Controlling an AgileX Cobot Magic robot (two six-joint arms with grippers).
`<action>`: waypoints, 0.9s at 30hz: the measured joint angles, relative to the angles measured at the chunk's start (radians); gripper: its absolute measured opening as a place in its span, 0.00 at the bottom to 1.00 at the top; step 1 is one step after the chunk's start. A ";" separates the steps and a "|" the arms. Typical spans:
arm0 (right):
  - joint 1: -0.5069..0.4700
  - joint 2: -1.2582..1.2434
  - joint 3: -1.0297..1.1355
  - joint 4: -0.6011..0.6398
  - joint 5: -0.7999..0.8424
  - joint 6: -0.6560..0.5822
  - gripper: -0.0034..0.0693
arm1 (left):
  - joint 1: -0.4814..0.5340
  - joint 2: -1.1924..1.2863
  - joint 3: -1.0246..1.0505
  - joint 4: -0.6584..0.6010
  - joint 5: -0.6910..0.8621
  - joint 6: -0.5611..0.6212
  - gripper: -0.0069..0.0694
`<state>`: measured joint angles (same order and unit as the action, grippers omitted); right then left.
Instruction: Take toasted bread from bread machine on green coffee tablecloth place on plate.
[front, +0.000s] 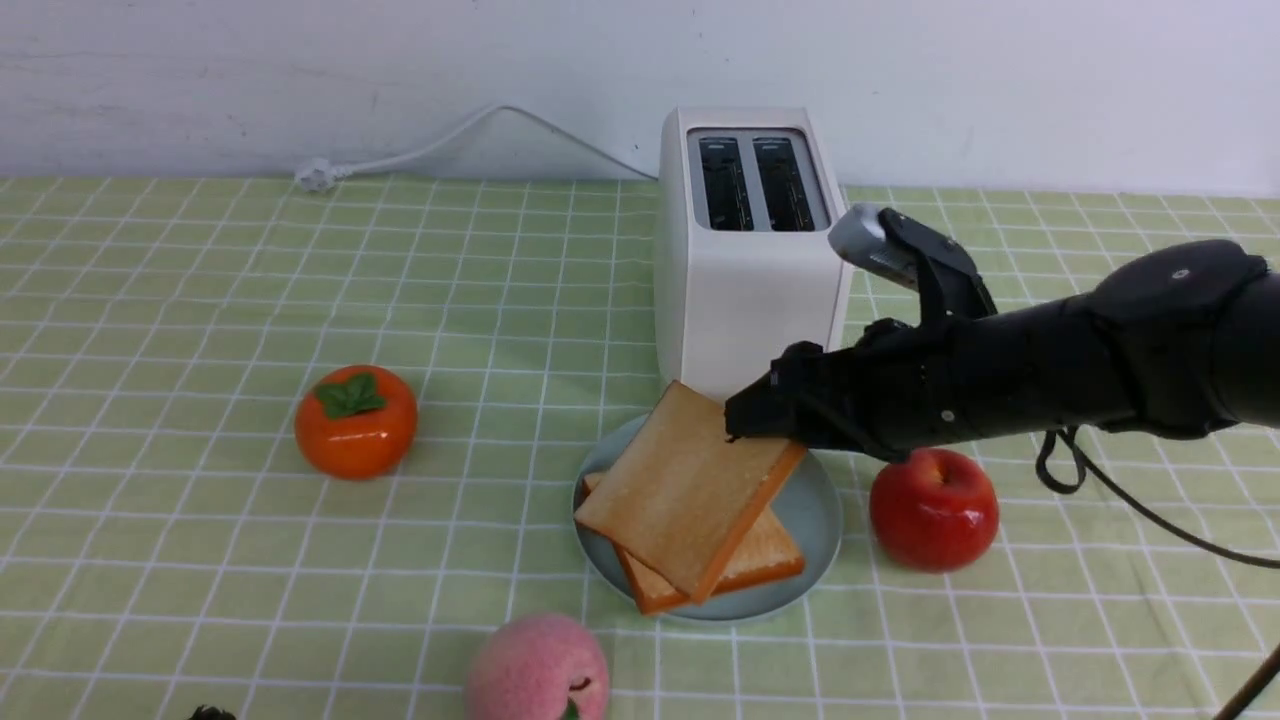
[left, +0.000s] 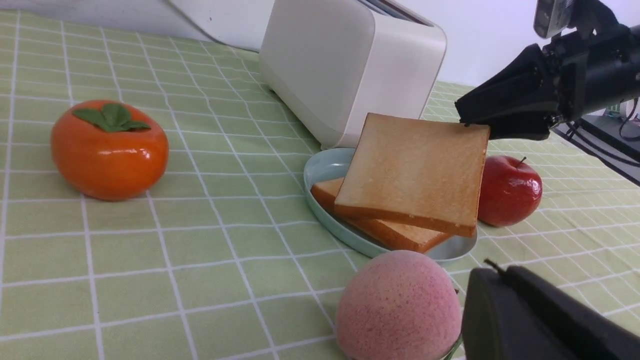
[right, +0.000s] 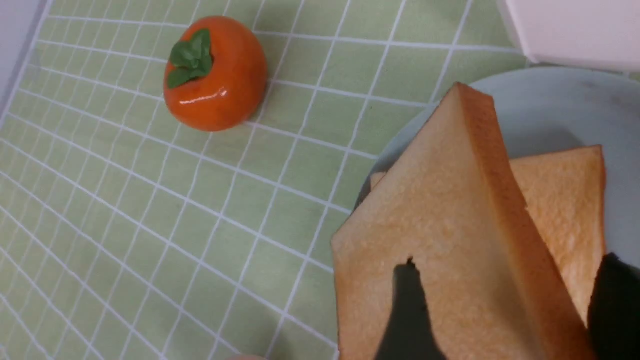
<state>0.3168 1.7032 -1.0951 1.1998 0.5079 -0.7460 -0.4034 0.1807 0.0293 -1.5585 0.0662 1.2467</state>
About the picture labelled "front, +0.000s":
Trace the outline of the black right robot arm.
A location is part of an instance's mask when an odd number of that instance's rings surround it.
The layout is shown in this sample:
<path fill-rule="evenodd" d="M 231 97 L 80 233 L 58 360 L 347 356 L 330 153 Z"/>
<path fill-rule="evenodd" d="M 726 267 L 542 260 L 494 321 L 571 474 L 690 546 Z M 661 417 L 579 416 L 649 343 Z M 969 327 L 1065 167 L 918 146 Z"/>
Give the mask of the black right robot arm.
<path fill-rule="evenodd" d="M 897 461 L 1070 427 L 1276 428 L 1277 329 L 1265 259 L 1230 240 L 1180 243 L 1068 299 L 965 318 L 924 293 L 915 325 L 883 319 L 832 352 L 795 343 L 727 400 L 724 430 Z"/>

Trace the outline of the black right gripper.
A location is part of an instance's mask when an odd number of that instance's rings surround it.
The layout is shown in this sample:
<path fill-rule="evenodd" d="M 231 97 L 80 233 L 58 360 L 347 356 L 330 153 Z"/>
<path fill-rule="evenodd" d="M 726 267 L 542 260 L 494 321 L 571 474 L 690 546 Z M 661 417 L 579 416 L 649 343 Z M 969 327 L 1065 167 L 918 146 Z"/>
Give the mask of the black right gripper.
<path fill-rule="evenodd" d="M 724 433 L 886 461 L 957 445 L 961 427 L 945 414 L 954 397 L 948 356 L 960 325 L 957 318 L 876 322 L 849 348 L 792 343 L 771 364 L 771 386 L 749 386 L 724 401 Z"/>

